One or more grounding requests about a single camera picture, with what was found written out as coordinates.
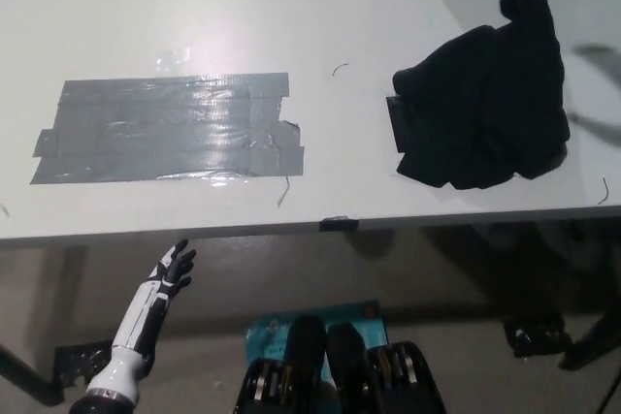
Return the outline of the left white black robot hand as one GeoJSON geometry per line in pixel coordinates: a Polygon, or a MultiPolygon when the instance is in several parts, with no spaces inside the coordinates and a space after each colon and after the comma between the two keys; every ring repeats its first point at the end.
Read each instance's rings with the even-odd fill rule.
{"type": "Polygon", "coordinates": [[[191,283],[190,272],[196,257],[194,249],[187,249],[188,240],[183,239],[171,247],[159,260],[147,279],[156,291],[156,296],[167,301],[191,283]]]}

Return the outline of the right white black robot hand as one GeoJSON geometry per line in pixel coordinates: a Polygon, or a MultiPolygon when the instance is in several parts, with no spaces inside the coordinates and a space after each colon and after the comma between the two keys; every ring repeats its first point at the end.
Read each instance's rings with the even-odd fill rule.
{"type": "Polygon", "coordinates": [[[620,52],[603,44],[581,44],[574,53],[613,89],[613,96],[602,96],[600,85],[590,85],[585,105],[568,113],[569,120],[597,139],[620,146],[620,52]]]}

